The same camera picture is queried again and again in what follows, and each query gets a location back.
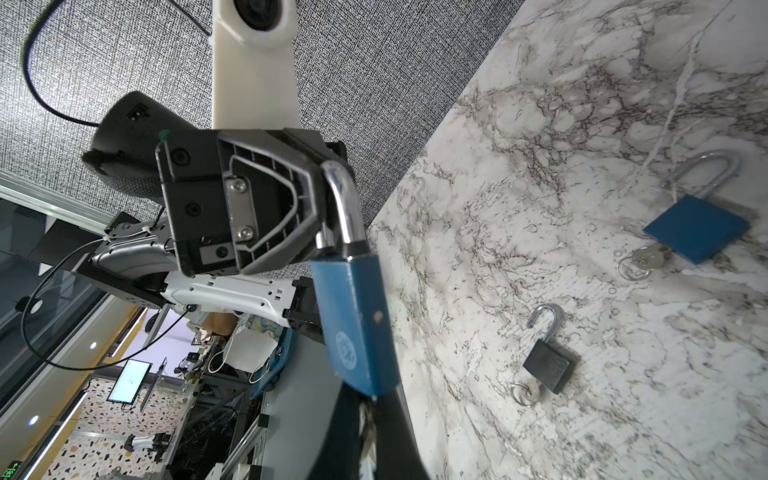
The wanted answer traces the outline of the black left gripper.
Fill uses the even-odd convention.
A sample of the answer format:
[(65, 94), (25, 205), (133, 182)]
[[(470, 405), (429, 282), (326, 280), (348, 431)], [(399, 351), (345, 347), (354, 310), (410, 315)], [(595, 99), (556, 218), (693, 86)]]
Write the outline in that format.
[(347, 147), (310, 130), (174, 130), (156, 148), (181, 272), (254, 275), (301, 263), (339, 231), (322, 172)]

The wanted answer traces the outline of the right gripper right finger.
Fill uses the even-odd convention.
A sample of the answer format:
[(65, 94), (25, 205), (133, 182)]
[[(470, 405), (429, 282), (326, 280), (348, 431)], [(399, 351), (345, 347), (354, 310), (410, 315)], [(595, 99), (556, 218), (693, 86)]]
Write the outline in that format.
[(373, 402), (377, 479), (429, 479), (418, 451), (404, 390)]

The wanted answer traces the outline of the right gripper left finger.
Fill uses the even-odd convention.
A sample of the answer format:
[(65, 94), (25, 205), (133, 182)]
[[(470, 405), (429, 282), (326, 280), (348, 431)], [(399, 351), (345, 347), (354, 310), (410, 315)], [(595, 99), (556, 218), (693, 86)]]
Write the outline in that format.
[(319, 454), (307, 479), (359, 478), (362, 434), (366, 424), (364, 414), (365, 405), (361, 395), (343, 384)]

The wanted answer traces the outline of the blue padlock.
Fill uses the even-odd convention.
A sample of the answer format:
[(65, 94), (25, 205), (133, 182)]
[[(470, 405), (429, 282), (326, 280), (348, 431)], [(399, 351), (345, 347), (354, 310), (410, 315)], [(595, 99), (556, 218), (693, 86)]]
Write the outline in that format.
[(672, 170), (662, 181), (671, 188), (685, 175), (707, 162), (721, 162), (718, 175), (693, 194), (685, 194), (643, 232), (654, 243), (641, 247), (617, 262), (618, 273), (626, 280), (637, 282), (662, 269), (671, 254), (698, 265), (710, 259), (727, 245), (743, 236), (750, 222), (708, 198), (741, 168), (741, 159), (725, 150), (712, 150), (695, 155)]
[(387, 396), (401, 378), (380, 261), (370, 250), (351, 173), (331, 160), (322, 169), (341, 233), (335, 252), (310, 262), (330, 363), (361, 394)]

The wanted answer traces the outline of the small black padlock top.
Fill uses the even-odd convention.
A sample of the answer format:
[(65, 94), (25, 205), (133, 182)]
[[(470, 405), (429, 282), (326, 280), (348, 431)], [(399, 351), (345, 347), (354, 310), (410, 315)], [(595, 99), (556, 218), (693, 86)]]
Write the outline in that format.
[(559, 395), (570, 380), (577, 360), (555, 344), (556, 334), (566, 319), (565, 311), (555, 303), (542, 303), (533, 308), (526, 327), (532, 329), (544, 313), (552, 315), (545, 334), (538, 338), (522, 364), (524, 376), (512, 384), (511, 393), (521, 407), (533, 407), (546, 390)]

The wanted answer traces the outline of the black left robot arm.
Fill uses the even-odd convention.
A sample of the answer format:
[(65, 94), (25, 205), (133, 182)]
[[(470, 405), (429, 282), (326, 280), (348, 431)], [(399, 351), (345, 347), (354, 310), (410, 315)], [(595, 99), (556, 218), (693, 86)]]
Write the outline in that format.
[(271, 272), (338, 238), (322, 171), (346, 148), (312, 130), (200, 130), (141, 92), (99, 124), (83, 162), (105, 185), (164, 208), (141, 222), (119, 214), (75, 274), (146, 308), (247, 313), (320, 339), (313, 282)]

